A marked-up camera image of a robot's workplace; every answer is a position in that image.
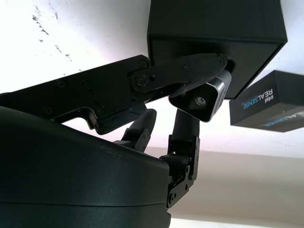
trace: black plastic housing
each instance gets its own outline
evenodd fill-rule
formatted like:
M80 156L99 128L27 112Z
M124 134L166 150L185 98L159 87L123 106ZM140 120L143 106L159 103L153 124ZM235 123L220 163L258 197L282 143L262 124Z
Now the black plastic housing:
M228 57L236 98L287 42L280 0L152 0L148 27L154 65L197 53Z
M167 228L166 162L0 107L0 227Z
M304 127L303 75L273 71L229 102L230 123L275 132Z

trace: small camera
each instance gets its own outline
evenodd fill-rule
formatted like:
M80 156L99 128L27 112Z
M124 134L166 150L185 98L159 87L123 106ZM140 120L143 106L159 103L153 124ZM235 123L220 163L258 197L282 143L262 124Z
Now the small camera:
M221 107L231 82L231 74L223 70L209 82L176 97L170 103L203 122L209 122Z

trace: screw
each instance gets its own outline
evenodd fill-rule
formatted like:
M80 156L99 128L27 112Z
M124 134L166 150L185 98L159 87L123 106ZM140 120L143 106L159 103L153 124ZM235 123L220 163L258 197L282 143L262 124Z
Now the screw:
M103 113L104 113L103 109L98 109L98 110L97 110L97 114L98 114L98 115L101 115L101 114L103 114Z
M85 89L92 89L92 83L90 81L83 81L81 85Z
M44 114L46 115L52 115L54 112L54 109L50 106L47 106L43 109Z
M58 88L60 88L60 89L65 88L66 85L67 85L66 82L63 81L63 80L57 80L57 81L56 81L56 86L57 86Z
M172 202L173 200L174 200L173 194L170 194L170 196L169 196L169 203L172 204L172 203L173 203L173 202Z
M195 103L197 103L199 106L205 106L206 100L202 97L195 98Z
M146 60L142 60L141 61L141 67L148 68L149 67L149 63Z
M136 83L140 87L146 86L148 84L148 79L147 79L146 75L140 75L140 76L136 77Z
M155 80L155 75L150 75L149 78L150 78L151 81L154 81Z
M186 72L189 72L189 67L186 64L182 66L182 69Z

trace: white wall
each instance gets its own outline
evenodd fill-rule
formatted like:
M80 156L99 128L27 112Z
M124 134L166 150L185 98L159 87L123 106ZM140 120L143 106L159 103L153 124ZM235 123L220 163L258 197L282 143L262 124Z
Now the white wall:
M162 148L147 148L159 157ZM189 193L174 218L276 228L304 227L304 159L200 151Z

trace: camera box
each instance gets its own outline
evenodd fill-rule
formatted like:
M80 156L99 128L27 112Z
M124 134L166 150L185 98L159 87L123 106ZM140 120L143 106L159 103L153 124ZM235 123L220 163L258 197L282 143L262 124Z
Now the camera box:
M229 102L232 126L288 132L304 126L304 76L273 71Z
M154 66L226 55L226 99L237 98L287 42L280 0L151 0L147 38Z

